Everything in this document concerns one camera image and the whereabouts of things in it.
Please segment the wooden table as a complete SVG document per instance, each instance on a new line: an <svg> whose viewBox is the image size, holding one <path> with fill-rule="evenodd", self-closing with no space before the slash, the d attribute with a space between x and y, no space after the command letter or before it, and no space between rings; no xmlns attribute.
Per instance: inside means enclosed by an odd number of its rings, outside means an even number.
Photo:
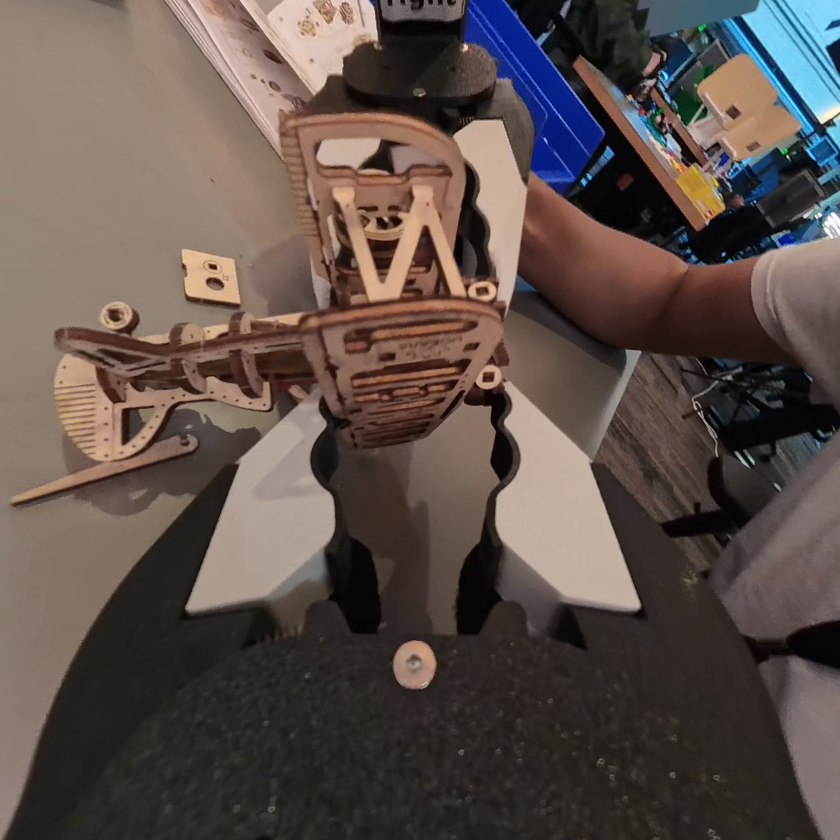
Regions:
<svg viewBox="0 0 840 840"><path fill-rule="evenodd" d="M573 69L596 103L595 119L605 132L605 145L614 152L614 159L628 163L629 172L655 182L654 195L665 199L684 225L695 231L703 229L707 219L679 185L680 172L660 152L636 105L586 58L578 57Z"/></svg>

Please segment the beige chair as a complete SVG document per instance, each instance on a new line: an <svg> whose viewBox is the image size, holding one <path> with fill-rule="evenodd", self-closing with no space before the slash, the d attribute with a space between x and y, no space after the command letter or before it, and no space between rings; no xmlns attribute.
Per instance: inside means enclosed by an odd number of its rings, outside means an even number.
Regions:
<svg viewBox="0 0 840 840"><path fill-rule="evenodd" d="M761 156L789 140L802 124L787 108L773 104L761 111L740 117L724 129L718 145L731 161L741 162Z"/></svg>
<svg viewBox="0 0 840 840"><path fill-rule="evenodd" d="M732 57L697 87L697 96L722 128L773 106L778 92L753 59Z"/></svg>

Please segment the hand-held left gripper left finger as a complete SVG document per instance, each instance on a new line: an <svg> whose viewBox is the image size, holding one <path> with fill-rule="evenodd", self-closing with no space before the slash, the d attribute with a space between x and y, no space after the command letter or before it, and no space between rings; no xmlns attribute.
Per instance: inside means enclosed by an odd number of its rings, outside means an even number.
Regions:
<svg viewBox="0 0 840 840"><path fill-rule="evenodd" d="M337 460L320 401L299 404L239 460L185 604L189 616L259 608L284 634L302 629L310 604L332 589Z"/></svg>

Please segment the black office chair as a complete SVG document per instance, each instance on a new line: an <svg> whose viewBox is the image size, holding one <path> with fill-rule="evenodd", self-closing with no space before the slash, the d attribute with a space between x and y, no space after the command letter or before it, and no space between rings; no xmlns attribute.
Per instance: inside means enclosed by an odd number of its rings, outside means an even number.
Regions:
<svg viewBox="0 0 840 840"><path fill-rule="evenodd" d="M706 474L709 506L694 500L686 513L659 526L672 539L709 538L721 549L781 494L782 485L731 455L716 455Z"/></svg>

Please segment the person's white t-shirt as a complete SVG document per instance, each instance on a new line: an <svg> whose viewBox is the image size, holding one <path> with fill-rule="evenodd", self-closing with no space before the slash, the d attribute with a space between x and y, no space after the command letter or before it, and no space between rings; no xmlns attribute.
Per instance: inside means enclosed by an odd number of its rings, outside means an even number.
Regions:
<svg viewBox="0 0 840 840"><path fill-rule="evenodd" d="M824 238L759 258L752 307L772 341L838 410L839 244ZM739 631L785 639L839 617L838 432L819 448L804 435L782 443L772 466L780 493L730 541L710 582ZM839 838L839 674L795 655L759 672L822 838Z"/></svg>

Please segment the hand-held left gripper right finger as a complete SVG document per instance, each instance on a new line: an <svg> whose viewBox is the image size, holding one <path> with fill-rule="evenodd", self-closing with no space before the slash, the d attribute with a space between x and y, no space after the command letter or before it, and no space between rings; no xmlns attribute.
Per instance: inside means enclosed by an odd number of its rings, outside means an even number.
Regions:
<svg viewBox="0 0 840 840"><path fill-rule="evenodd" d="M518 456L496 498L496 589L531 634L552 634L567 606L637 615L640 600L592 460L520 391L501 420Z"/></svg>

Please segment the square wooden piece with holes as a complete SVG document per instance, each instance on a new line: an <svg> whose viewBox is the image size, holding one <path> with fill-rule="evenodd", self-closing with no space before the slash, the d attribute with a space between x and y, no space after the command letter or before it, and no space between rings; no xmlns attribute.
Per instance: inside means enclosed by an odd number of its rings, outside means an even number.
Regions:
<svg viewBox="0 0 840 840"><path fill-rule="evenodd" d="M182 249L181 255L187 300L227 308L241 306L234 259L188 248Z"/></svg>

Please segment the yellow box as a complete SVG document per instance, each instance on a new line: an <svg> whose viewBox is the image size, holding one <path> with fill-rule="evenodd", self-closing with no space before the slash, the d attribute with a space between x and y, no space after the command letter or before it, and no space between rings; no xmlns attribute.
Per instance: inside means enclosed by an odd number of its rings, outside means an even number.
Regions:
<svg viewBox="0 0 840 840"><path fill-rule="evenodd" d="M689 199L705 223L727 209L718 190L718 181L697 163L687 167L675 179L679 189Z"/></svg>

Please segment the wooden model airplane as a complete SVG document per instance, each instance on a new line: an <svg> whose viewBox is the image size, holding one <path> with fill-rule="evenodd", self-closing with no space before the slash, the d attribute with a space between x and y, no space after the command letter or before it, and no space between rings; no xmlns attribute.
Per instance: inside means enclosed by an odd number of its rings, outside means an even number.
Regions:
<svg viewBox="0 0 840 840"><path fill-rule="evenodd" d="M498 280L456 260L468 165L427 122L382 112L288 115L280 147L310 261L334 303L294 316L240 311L212 328L180 322L148 341L61 328L56 348L91 381L56 376L60 421L88 457L131 459L175 406L269 411L315 384L347 443L425 438L468 392L501 385Z"/></svg>

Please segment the person's right forearm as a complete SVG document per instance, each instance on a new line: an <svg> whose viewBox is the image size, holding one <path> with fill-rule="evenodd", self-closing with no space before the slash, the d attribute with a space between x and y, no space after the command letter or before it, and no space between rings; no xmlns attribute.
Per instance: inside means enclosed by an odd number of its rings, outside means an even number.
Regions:
<svg viewBox="0 0 840 840"><path fill-rule="evenodd" d="M791 364L753 308L756 259L688 264L599 224L531 173L519 276L617 349Z"/></svg>

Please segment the open instruction booklet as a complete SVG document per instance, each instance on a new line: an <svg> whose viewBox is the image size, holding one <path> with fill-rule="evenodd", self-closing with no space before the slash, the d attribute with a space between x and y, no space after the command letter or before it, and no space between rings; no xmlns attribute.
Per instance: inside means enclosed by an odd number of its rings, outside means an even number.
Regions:
<svg viewBox="0 0 840 840"><path fill-rule="evenodd" d="M168 1L275 152L280 116L302 109L356 47L377 40L369 1Z"/></svg>

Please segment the blue plastic bin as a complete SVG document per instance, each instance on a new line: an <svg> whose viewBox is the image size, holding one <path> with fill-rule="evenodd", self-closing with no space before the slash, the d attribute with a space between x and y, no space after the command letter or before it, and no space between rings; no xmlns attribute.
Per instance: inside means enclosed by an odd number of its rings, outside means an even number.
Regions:
<svg viewBox="0 0 840 840"><path fill-rule="evenodd" d="M531 168L566 194L603 141L602 127L507 2L470 1L465 39L497 60L499 78L525 102L535 132Z"/></svg>

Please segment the grey desk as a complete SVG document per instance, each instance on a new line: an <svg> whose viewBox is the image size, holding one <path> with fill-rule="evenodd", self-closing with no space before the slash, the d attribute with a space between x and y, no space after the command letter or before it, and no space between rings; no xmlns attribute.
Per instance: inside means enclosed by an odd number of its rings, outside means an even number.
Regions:
<svg viewBox="0 0 840 840"><path fill-rule="evenodd" d="M31 506L21 490L88 466L53 403L54 331L109 301L141 334L206 325L181 250L236 260L245 309L313 307L280 159L165 2L2 2L2 837L62 678L102 608L217 472L287 407L197 404L168 434L199 449ZM518 289L507 375L593 458L637 353L611 351ZM373 552L385 628L453 634L458 573L480 534L493 429L459 410L414 446L342 455L352 534Z"/></svg>

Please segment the long wooden stick piece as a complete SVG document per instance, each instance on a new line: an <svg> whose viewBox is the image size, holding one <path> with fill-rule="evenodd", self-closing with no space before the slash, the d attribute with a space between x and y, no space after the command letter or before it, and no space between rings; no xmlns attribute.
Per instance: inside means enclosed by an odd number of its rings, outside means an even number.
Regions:
<svg viewBox="0 0 840 840"><path fill-rule="evenodd" d="M138 455L89 467L72 475L64 476L51 481L46 485L23 491L14 496L9 501L9 504L12 507L19 507L28 504L29 502L42 500L64 492L75 490L77 488L96 484L115 476L121 476L139 469L156 466L170 460L191 455L198 450L198 446L199 442L197 438L191 434L169 437L153 444L151 447L145 449Z"/></svg>

